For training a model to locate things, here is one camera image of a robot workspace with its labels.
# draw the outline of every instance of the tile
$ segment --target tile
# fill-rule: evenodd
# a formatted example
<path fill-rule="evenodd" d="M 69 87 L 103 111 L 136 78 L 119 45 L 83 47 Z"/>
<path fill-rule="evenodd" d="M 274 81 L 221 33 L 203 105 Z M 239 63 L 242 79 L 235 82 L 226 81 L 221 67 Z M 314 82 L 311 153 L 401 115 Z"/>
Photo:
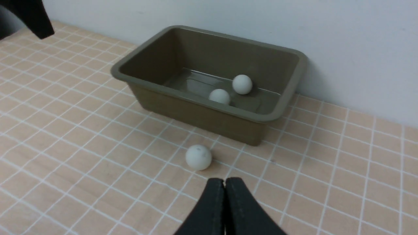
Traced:
<path fill-rule="evenodd" d="M 305 197 L 308 197 L 322 204 L 325 203 L 327 191 L 328 184 L 324 184 L 304 175 L 299 175 L 294 189 L 295 193 L 304 195 Z"/>
<path fill-rule="evenodd" d="M 368 159 L 370 153 L 370 145 L 347 137 L 343 137 L 341 151 Z"/>
<path fill-rule="evenodd" d="M 399 188 L 400 172 L 371 162 L 369 178 Z"/>
<path fill-rule="evenodd" d="M 75 169 L 79 171 L 87 173 L 99 161 L 100 161 L 100 157 L 92 153 L 86 152 L 84 150 L 79 150 L 66 162 L 66 164 L 74 167 Z"/>
<path fill-rule="evenodd" d="M 62 196 L 63 194 L 58 190 L 41 183 L 24 197 L 23 200 L 36 207 L 38 210 L 45 212 L 60 200 Z"/>
<path fill-rule="evenodd" d="M 60 190 L 68 191 L 82 176 L 77 171 L 62 165 L 53 171 L 45 181 Z"/>
<path fill-rule="evenodd" d="M 289 191 L 261 181 L 254 196 L 261 202 L 283 211 L 289 197 Z"/>
<path fill-rule="evenodd" d="M 162 214 L 152 207 L 136 202 L 134 206 L 128 210 L 121 222 L 131 226 L 142 234 L 148 234 L 160 220 Z"/>
<path fill-rule="evenodd" d="M 279 140 L 278 146 L 302 154 L 308 146 L 308 140 L 284 133 L 282 138 Z"/>
<path fill-rule="evenodd" d="M 359 221 L 331 209 L 326 209 L 321 228 L 332 234 L 352 235 L 359 228 Z"/>
<path fill-rule="evenodd" d="M 360 218 L 363 199 L 354 194 L 331 187 L 327 205 L 338 210 Z"/>
<path fill-rule="evenodd" d="M 125 169 L 123 167 L 111 163 L 108 160 L 102 160 L 96 167 L 93 168 L 89 175 L 101 182 L 111 185 L 119 178 L 124 170 Z"/>
<path fill-rule="evenodd" d="M 191 199 L 190 197 L 179 195 L 168 210 L 167 214 L 178 220 L 184 221 L 196 203 L 197 201 Z"/>
<path fill-rule="evenodd" d="M 388 150 L 373 146 L 372 148 L 372 161 L 378 162 L 385 166 L 400 169 L 400 154 L 390 152 Z"/>
<path fill-rule="evenodd" d="M 329 182 L 331 180 L 332 168 L 331 165 L 313 158 L 306 158 L 302 164 L 301 173 L 324 182 Z"/>
<path fill-rule="evenodd" d="M 264 171 L 266 163 L 267 162 L 265 160 L 256 158 L 246 153 L 242 153 L 238 157 L 238 160 L 235 163 L 234 167 L 243 170 L 247 173 L 250 173 L 254 176 L 260 177 Z"/>
<path fill-rule="evenodd" d="M 297 171 L 302 162 L 302 155 L 277 147 L 274 150 L 271 162 Z"/>
<path fill-rule="evenodd" d="M 33 175 L 44 179 L 47 177 L 53 170 L 59 166 L 59 162 L 53 160 L 53 158 L 46 157 L 43 154 L 40 154 L 24 167 L 25 170 L 32 173 Z"/>
<path fill-rule="evenodd" d="M 403 193 L 402 212 L 418 218 L 418 196 Z"/>
<path fill-rule="evenodd" d="M 373 144 L 400 153 L 400 139 L 383 133 L 374 133 Z"/>
<path fill-rule="evenodd" d="M 85 176 L 74 185 L 69 194 L 86 204 L 92 205 L 106 190 L 107 186 Z"/>
<path fill-rule="evenodd" d="M 157 139 L 151 145 L 149 145 L 146 152 L 150 155 L 158 157 L 159 159 L 168 161 L 174 155 L 177 149 L 177 146 L 164 140 Z"/>
<path fill-rule="evenodd" d="M 109 189 L 100 200 L 94 205 L 95 209 L 118 220 L 129 209 L 134 200 L 119 193 L 114 189 Z"/>
<path fill-rule="evenodd" d="M 130 166 L 140 154 L 140 151 L 119 144 L 106 156 L 106 158 L 121 165 Z"/>
<path fill-rule="evenodd" d="M 18 198 L 22 198 L 32 188 L 34 188 L 39 181 L 32 176 L 20 171 L 9 180 L 2 184 L 2 188 L 9 191 Z"/>
<path fill-rule="evenodd" d="M 113 185 L 114 188 L 137 198 L 151 183 L 151 180 L 133 171 L 126 171 Z"/>
<path fill-rule="evenodd" d="M 366 176 L 368 161 L 364 158 L 340 152 L 338 156 L 337 166 L 348 171 Z"/>
<path fill-rule="evenodd" d="M 319 225 L 323 206 L 306 198 L 293 194 L 286 213 L 314 226 Z"/>
<path fill-rule="evenodd" d="M 284 217 L 281 228 L 286 231 L 287 234 L 316 234 L 316 228 L 289 216 Z"/>
<path fill-rule="evenodd" d="M 298 137 L 309 139 L 313 129 L 313 126 L 290 120 L 287 123 L 285 132 L 297 135 Z"/>
<path fill-rule="evenodd" d="M 18 203 L 0 218 L 0 225 L 13 234 L 22 234 L 39 217 L 40 215 L 37 212 L 22 203 Z"/>
<path fill-rule="evenodd" d="M 122 142 L 143 151 L 153 142 L 153 140 L 154 137 L 135 130 L 130 133 Z"/>
<path fill-rule="evenodd" d="M 373 128 L 373 116 L 361 112 L 350 110 L 348 113 L 349 123 L 360 125 L 366 128 Z"/>
<path fill-rule="evenodd" d="M 363 220 L 391 232 L 398 232 L 399 213 L 365 201 Z"/>
<path fill-rule="evenodd" d="M 115 222 L 90 210 L 81 220 L 72 228 L 80 235 L 102 235 L 107 234 L 115 225 Z"/>
<path fill-rule="evenodd" d="M 71 227 L 88 208 L 69 196 L 64 196 L 48 211 L 47 215 L 61 224 Z"/>
<path fill-rule="evenodd" d="M 191 173 L 183 170 L 178 166 L 166 165 L 160 175 L 157 177 L 157 181 L 167 184 L 168 186 L 181 190 L 190 178 Z"/>
<path fill-rule="evenodd" d="M 263 179 L 289 190 L 292 189 L 295 178 L 296 172 L 275 164 L 268 164 L 263 176 Z"/>
<path fill-rule="evenodd" d="M 274 147 L 275 146 L 271 143 L 261 142 L 259 146 L 245 145 L 244 152 L 264 159 L 270 159 Z"/>

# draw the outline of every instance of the olive green bin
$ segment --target olive green bin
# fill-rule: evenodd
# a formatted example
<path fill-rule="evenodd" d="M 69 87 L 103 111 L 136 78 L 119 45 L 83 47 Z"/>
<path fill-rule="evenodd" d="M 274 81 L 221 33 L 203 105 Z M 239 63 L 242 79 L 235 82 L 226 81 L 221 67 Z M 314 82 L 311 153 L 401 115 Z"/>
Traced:
<path fill-rule="evenodd" d="M 305 73 L 306 56 L 293 49 L 190 28 L 168 27 L 111 69 L 143 108 L 257 146 L 267 124 L 287 107 Z M 238 95 L 232 79 L 248 75 L 253 89 Z M 208 99 L 214 89 L 230 105 Z"/>

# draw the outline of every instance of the white grout line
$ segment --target white grout line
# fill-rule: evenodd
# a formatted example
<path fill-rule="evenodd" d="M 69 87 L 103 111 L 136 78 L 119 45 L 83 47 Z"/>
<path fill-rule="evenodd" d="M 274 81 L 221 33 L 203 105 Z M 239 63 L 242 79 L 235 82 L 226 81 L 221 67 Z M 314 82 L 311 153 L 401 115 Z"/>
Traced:
<path fill-rule="evenodd" d="M 373 118 L 372 142 L 373 142 L 373 138 L 375 137 L 375 132 L 374 132 L 375 127 L 376 127 L 376 117 Z M 367 194 L 367 184 L 368 184 L 369 172 L 370 172 L 370 160 L 372 159 L 372 148 L 373 148 L 373 146 L 370 145 L 369 160 L 368 160 L 368 163 L 367 163 L 366 181 L 364 183 L 362 208 L 361 208 L 361 212 L 360 212 L 360 223 L 359 223 L 359 229 L 358 229 L 358 232 L 357 232 L 358 235 L 360 235 L 360 233 L 361 233 L 361 226 L 362 226 L 362 222 L 363 222 L 364 203 L 366 201 L 365 199 L 366 199 L 366 194 Z"/>
<path fill-rule="evenodd" d="M 319 220 L 319 226 L 318 226 L 318 228 L 319 228 L 319 229 L 318 229 L 318 230 L 317 230 L 317 232 L 316 232 L 316 234 L 317 234 L 317 235 L 319 235 L 319 234 L 320 234 L 320 232 L 321 232 L 321 228 L 322 228 L 322 223 L 323 223 L 323 221 L 324 221 L 324 216 L 325 216 L 325 211 L 326 211 L 326 209 L 327 209 L 327 204 L 328 204 L 329 194 L 330 194 L 330 192 L 331 192 L 331 186 L 332 186 L 332 182 L 333 182 L 333 180 L 334 180 L 335 170 L 337 169 L 338 158 L 339 158 L 339 155 L 340 155 L 340 149 L 341 149 L 341 146 L 342 146 L 342 141 L 343 141 L 343 139 L 344 139 L 345 129 L 346 129 L 346 127 L 347 127 L 347 120 L 348 120 L 348 114 L 349 114 L 349 111 L 350 111 L 350 110 L 349 110 L 349 109 L 347 109 L 347 114 L 346 114 L 346 117 L 345 117 L 344 126 L 343 126 L 343 128 L 342 128 L 342 133 L 341 133 L 340 140 L 339 140 L 339 144 L 338 144 L 338 151 L 337 151 L 337 155 L 336 155 L 336 157 L 335 157 L 335 160 L 334 160 L 334 165 L 333 165 L 333 168 L 332 168 L 331 179 L 330 179 L 330 182 L 329 182 L 329 185 L 328 185 L 328 189 L 327 189 L 327 191 L 326 191 L 325 202 L 324 202 L 324 208 L 322 209 L 321 218 L 320 218 L 320 220 Z"/>
<path fill-rule="evenodd" d="M 322 111 L 322 108 L 323 108 L 323 107 L 324 107 L 324 102 L 321 102 L 321 106 L 319 107 L 319 111 L 318 111 L 317 116 L 316 116 L 315 126 L 318 124 L 318 121 L 319 121 L 319 114 L 321 113 L 321 111 Z M 282 217 L 281 217 L 281 219 L 280 219 L 280 225 L 281 225 L 281 224 L 283 224 L 283 220 L 284 220 L 285 214 L 287 213 L 287 209 L 288 209 L 288 207 L 289 207 L 289 204 L 290 204 L 290 201 L 291 201 L 292 194 L 294 194 L 294 190 L 295 190 L 295 187 L 296 187 L 296 182 L 297 182 L 297 180 L 298 180 L 298 178 L 299 178 L 299 175 L 300 175 L 300 173 L 301 173 L 302 166 L 303 166 L 303 163 L 304 163 L 305 158 L 306 158 L 306 154 L 307 154 L 308 149 L 309 149 L 309 146 L 310 146 L 310 144 L 311 144 L 310 140 L 312 139 L 312 137 L 313 137 L 313 136 L 314 136 L 314 131 L 312 130 L 312 133 L 311 133 L 311 135 L 310 135 L 310 137 L 309 137 L 309 142 L 308 142 L 308 145 L 306 146 L 306 149 L 305 149 L 305 151 L 303 152 L 303 157 L 302 157 L 301 163 L 299 164 L 299 167 L 298 167 L 298 172 L 297 172 L 297 174 L 296 174 L 295 179 L 293 180 L 292 189 L 291 189 L 291 192 L 289 193 L 289 196 L 288 196 L 288 199 L 287 199 L 287 202 L 286 202 L 286 206 L 285 206 L 285 208 L 284 208 L 284 210 L 283 210 L 283 215 L 282 215 Z"/>

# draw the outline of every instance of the beige tile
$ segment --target beige tile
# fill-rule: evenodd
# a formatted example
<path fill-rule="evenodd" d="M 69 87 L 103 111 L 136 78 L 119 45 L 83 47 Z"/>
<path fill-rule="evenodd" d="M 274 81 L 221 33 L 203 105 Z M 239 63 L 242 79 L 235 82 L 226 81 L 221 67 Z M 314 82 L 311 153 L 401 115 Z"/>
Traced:
<path fill-rule="evenodd" d="M 122 223 L 131 226 L 142 234 L 148 234 L 157 224 L 162 214 L 152 207 L 136 202 L 122 218 Z"/>
<path fill-rule="evenodd" d="M 115 225 L 115 222 L 90 210 L 74 226 L 73 230 L 80 235 L 102 235 L 107 234 Z"/>
<path fill-rule="evenodd" d="M 124 166 L 130 166 L 132 162 L 141 154 L 140 151 L 137 151 L 133 148 L 127 147 L 125 145 L 119 144 L 114 148 L 107 156 L 107 159 L 110 159 L 114 162 L 117 162 Z"/>
<path fill-rule="evenodd" d="M 61 197 L 62 193 L 58 190 L 41 183 L 34 190 L 32 190 L 26 197 L 23 198 L 26 202 L 36 207 L 38 210 L 45 212 Z"/>
<path fill-rule="evenodd" d="M 20 171 L 9 180 L 2 184 L 2 188 L 9 191 L 11 194 L 18 198 L 22 198 L 32 188 L 34 188 L 39 181 L 28 174 Z"/>
<path fill-rule="evenodd" d="M 122 142 L 143 151 L 151 144 L 153 140 L 154 137 L 135 130 L 130 133 Z"/>
<path fill-rule="evenodd" d="M 98 155 L 106 156 L 116 145 L 116 141 L 97 135 L 84 148 Z"/>
<path fill-rule="evenodd" d="M 294 108 L 291 119 L 303 122 L 309 125 L 314 125 L 318 114 L 314 112 L 304 111 L 302 109 Z"/>
<path fill-rule="evenodd" d="M 379 182 L 399 188 L 400 172 L 392 170 L 385 166 L 371 162 L 369 168 L 369 177 Z"/>
<path fill-rule="evenodd" d="M 414 141 L 414 142 L 418 142 L 418 129 L 413 128 L 413 127 L 409 127 L 409 126 L 405 126 L 405 139 L 410 140 L 410 141 Z"/>
<path fill-rule="evenodd" d="M 235 162 L 235 159 L 240 153 L 237 149 L 228 147 L 226 145 L 216 143 L 211 150 L 213 159 L 216 159 L 222 163 L 232 165 Z"/>
<path fill-rule="evenodd" d="M 404 153 L 414 158 L 418 158 L 418 143 L 404 141 Z"/>
<path fill-rule="evenodd" d="M 290 120 L 285 128 L 285 132 L 309 139 L 313 129 L 310 125 Z"/>
<path fill-rule="evenodd" d="M 323 206 L 321 204 L 293 194 L 289 202 L 287 214 L 314 226 L 318 226 L 322 209 Z"/>
<path fill-rule="evenodd" d="M 350 110 L 348 113 L 349 123 L 354 123 L 366 128 L 373 128 L 373 116 Z"/>
<path fill-rule="evenodd" d="M 166 165 L 160 175 L 157 177 L 157 181 L 167 184 L 168 186 L 180 190 L 186 184 L 190 178 L 191 173 L 183 170 L 178 166 Z"/>
<path fill-rule="evenodd" d="M 327 205 L 356 218 L 360 218 L 363 199 L 359 196 L 331 187 Z"/>
<path fill-rule="evenodd" d="M 299 175 L 294 191 L 323 204 L 325 203 L 328 185 L 304 175 Z"/>
<path fill-rule="evenodd" d="M 239 171 L 239 170 L 236 170 L 236 169 L 231 170 L 230 174 L 228 175 L 228 178 L 229 177 L 239 177 L 239 178 L 241 178 L 244 181 L 246 187 L 248 188 L 248 190 L 250 192 L 254 191 L 255 186 L 258 183 L 258 178 L 255 178 L 254 176 L 251 176 L 251 175 L 249 175 L 245 172 L 242 172 L 242 171 Z"/>
<path fill-rule="evenodd" d="M 249 154 L 264 158 L 264 159 L 270 159 L 271 153 L 273 152 L 274 145 L 267 142 L 261 142 L 258 146 L 250 146 L 245 145 L 244 152 L 247 152 Z"/>
<path fill-rule="evenodd" d="M 289 190 L 292 189 L 295 178 L 296 172 L 275 164 L 268 164 L 263 176 L 263 179 Z"/>
<path fill-rule="evenodd" d="M 329 182 L 331 180 L 332 168 L 331 165 L 313 158 L 306 158 L 302 164 L 301 173 L 324 182 Z"/>
<path fill-rule="evenodd" d="M 53 160 L 53 158 L 46 157 L 45 155 L 41 154 L 37 156 L 35 159 L 30 161 L 25 166 L 25 170 L 32 173 L 33 175 L 44 179 L 48 174 L 50 174 L 55 168 L 59 166 L 59 162 Z"/>
<path fill-rule="evenodd" d="M 283 211 L 289 197 L 289 191 L 261 181 L 254 196 L 261 202 Z"/>
<path fill-rule="evenodd" d="M 168 210 L 167 214 L 184 221 L 189 215 L 193 207 L 196 205 L 195 200 L 186 197 L 184 195 L 179 195 L 179 197 L 174 201 L 171 208 Z"/>
<path fill-rule="evenodd" d="M 260 177 L 264 171 L 266 163 L 267 162 L 265 160 L 242 153 L 238 157 L 235 167 L 254 176 Z"/>
<path fill-rule="evenodd" d="M 96 167 L 93 168 L 89 175 L 101 182 L 111 185 L 117 180 L 117 178 L 119 178 L 124 170 L 125 169 L 123 167 L 103 159 Z"/>
<path fill-rule="evenodd" d="M 129 209 L 134 200 L 131 198 L 109 189 L 100 200 L 94 205 L 95 209 L 111 216 L 115 220 L 118 220 Z"/>
<path fill-rule="evenodd" d="M 107 186 L 104 184 L 85 176 L 80 180 L 80 182 L 74 185 L 74 187 L 69 191 L 69 194 L 73 195 L 80 201 L 92 205 L 106 191 L 106 189 Z"/>
<path fill-rule="evenodd" d="M 400 139 L 383 133 L 374 133 L 373 144 L 400 153 Z"/>
<path fill-rule="evenodd" d="M 14 205 L 0 218 L 0 225 L 13 234 L 24 233 L 41 215 L 22 203 Z"/>
<path fill-rule="evenodd" d="M 370 153 L 370 145 L 344 137 L 342 140 L 341 150 L 368 159 Z"/>
<path fill-rule="evenodd" d="M 302 155 L 277 147 L 271 161 L 275 164 L 297 171 L 302 161 Z"/>
<path fill-rule="evenodd" d="M 114 188 L 137 198 L 147 186 L 151 183 L 151 180 L 141 176 L 133 171 L 125 172 L 121 178 L 116 181 Z"/>
<path fill-rule="evenodd" d="M 363 220 L 388 231 L 398 232 L 399 213 L 376 203 L 364 202 Z"/>
<path fill-rule="evenodd" d="M 320 144 L 338 148 L 340 143 L 341 135 L 322 130 L 322 129 L 315 129 L 313 131 L 312 141 L 318 142 Z"/>
<path fill-rule="evenodd" d="M 68 191 L 83 175 L 70 169 L 69 167 L 62 165 L 52 172 L 45 181 L 51 185 L 61 189 L 63 191 Z"/>
<path fill-rule="evenodd" d="M 88 208 L 69 196 L 63 197 L 48 211 L 47 215 L 61 224 L 71 227 Z"/>
<path fill-rule="evenodd" d="M 87 173 L 99 161 L 100 161 L 100 157 L 92 153 L 86 152 L 84 150 L 80 150 L 76 154 L 74 154 L 74 156 L 72 156 L 66 162 L 66 164 L 76 168 L 79 171 Z"/>
<path fill-rule="evenodd" d="M 404 157 L 403 158 L 403 170 L 405 172 L 418 176 L 418 159 Z"/>
<path fill-rule="evenodd" d="M 278 143 L 278 146 L 297 153 L 304 153 L 306 147 L 308 146 L 308 140 L 284 133 Z"/>
<path fill-rule="evenodd" d="M 321 115 L 319 116 L 318 123 L 316 126 L 325 130 L 341 134 L 344 128 L 344 122 Z"/>
<path fill-rule="evenodd" d="M 165 185 L 154 182 L 140 197 L 140 200 L 153 205 L 155 208 L 161 211 L 165 211 L 174 201 L 176 196 L 176 191 Z"/>
<path fill-rule="evenodd" d="M 332 234 L 352 235 L 357 233 L 359 221 L 334 210 L 326 209 L 321 228 Z"/>
<path fill-rule="evenodd" d="M 336 169 L 332 185 L 362 196 L 364 193 L 365 181 L 366 179 L 361 176 L 341 169 Z"/>

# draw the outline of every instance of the white ball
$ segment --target white ball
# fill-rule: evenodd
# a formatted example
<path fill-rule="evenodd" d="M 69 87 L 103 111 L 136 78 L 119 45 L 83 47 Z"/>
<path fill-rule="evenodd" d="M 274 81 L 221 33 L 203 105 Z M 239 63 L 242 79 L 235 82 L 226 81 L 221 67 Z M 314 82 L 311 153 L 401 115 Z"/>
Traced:
<path fill-rule="evenodd" d="M 252 89 L 252 82 L 247 75 L 238 75 L 232 81 L 232 88 L 240 95 L 248 94 Z"/>
<path fill-rule="evenodd" d="M 209 100 L 216 101 L 225 105 L 229 105 L 231 98 L 226 90 L 216 89 L 213 90 L 209 95 Z"/>
<path fill-rule="evenodd" d="M 192 169 L 201 171 L 210 166 L 210 163 L 212 162 L 212 154 L 205 146 L 196 144 L 190 146 L 187 150 L 186 162 Z"/>

